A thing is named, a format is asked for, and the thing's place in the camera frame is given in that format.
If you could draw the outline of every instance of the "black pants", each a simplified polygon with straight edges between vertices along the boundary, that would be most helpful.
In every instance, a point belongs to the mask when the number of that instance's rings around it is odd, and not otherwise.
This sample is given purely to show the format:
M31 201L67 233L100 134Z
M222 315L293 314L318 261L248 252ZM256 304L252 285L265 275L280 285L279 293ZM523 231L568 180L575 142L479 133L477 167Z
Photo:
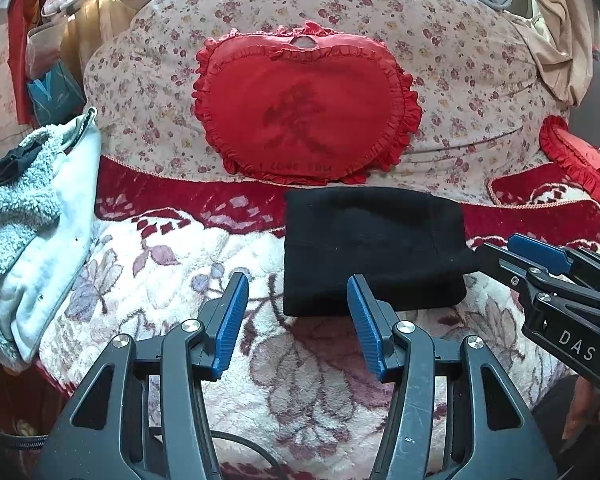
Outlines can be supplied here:
M561 380L533 410L533 416L544 435L564 480L600 479L600 426L588 427L565 452L562 432L570 408L577 376Z

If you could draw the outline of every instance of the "blue ridged pad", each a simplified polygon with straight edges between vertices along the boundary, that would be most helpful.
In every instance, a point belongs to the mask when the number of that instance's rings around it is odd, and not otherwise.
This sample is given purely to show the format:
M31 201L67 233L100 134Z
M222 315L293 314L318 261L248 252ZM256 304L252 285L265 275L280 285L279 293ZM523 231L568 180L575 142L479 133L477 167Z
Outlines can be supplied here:
M571 270L571 261L564 249L545 244L535 238L516 233L508 239L506 248L526 260L546 267L548 272L555 276Z
M371 317L365 295L353 276L347 283L347 303L362 347L362 354L365 356L366 367L380 382L384 382L387 368L382 354L382 338Z
M229 286L225 294L231 293L229 288L233 286L229 282ZM215 359L211 365L211 373L214 378L219 379L231 363L231 356L235 348L235 342L240 332L240 325L244 318L244 311L247 308L249 301L249 280L243 274L240 275L237 285L234 286L233 295L229 300L229 306L222 319L222 324L217 332L215 340Z

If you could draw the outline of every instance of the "blue gripper pad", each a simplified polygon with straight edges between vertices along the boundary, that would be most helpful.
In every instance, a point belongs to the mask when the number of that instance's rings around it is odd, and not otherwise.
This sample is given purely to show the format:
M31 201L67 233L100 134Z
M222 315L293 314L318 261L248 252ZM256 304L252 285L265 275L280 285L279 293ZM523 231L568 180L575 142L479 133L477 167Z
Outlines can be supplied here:
M572 261L566 256L564 249L535 238L516 233L508 239L506 246L510 252L546 267L554 276L566 274L571 270Z
M393 342L397 314L388 303L382 304L384 308L378 304L361 274L349 278L347 303L366 367L381 383L394 381L395 371L404 365L403 354L400 359Z
M215 358L211 364L211 374L219 379L231 363L233 348L240 332L244 311L249 302L249 280L241 272L235 272L220 299L220 306L226 304L224 318L215 338Z

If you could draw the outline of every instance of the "hole in pillow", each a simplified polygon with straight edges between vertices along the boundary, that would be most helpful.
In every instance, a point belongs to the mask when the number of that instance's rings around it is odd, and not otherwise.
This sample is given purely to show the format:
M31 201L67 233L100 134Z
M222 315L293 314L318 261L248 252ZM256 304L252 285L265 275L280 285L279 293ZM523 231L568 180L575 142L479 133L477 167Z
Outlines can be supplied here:
M298 48L315 48L317 43L308 36L297 36L291 40L291 44Z

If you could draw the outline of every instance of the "white lettering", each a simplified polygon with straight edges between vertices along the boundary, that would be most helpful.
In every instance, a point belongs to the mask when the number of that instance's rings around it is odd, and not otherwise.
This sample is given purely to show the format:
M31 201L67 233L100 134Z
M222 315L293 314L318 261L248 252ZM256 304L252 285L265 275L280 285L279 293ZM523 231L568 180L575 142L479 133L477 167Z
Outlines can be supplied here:
M569 339L571 339L571 333L568 330L564 330L564 332L562 332L562 335L560 337L560 344L565 345L566 343L568 343Z
M586 359L587 361L593 359L593 352L595 352L595 348L589 346L588 350L586 351L586 355L584 356L584 359Z
M577 343L571 346L571 350L575 350L577 355L579 355L580 348L582 348L582 340L580 339Z

